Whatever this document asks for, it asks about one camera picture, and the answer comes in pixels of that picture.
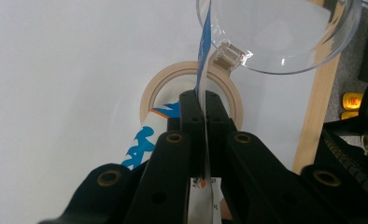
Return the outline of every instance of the tape roll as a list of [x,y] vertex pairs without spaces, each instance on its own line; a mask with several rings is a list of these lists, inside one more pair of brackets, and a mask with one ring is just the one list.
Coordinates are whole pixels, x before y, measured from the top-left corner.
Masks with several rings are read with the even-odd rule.
[[[167,66],[159,72],[144,90],[140,104],[140,121],[143,123],[147,113],[154,107],[158,93],[167,82],[180,76],[196,76],[197,70],[198,62],[182,62]],[[243,105],[239,91],[229,79],[229,75],[212,64],[208,66],[207,77],[214,81],[224,92],[230,107],[229,115],[233,119],[236,128],[240,130],[243,121]]]

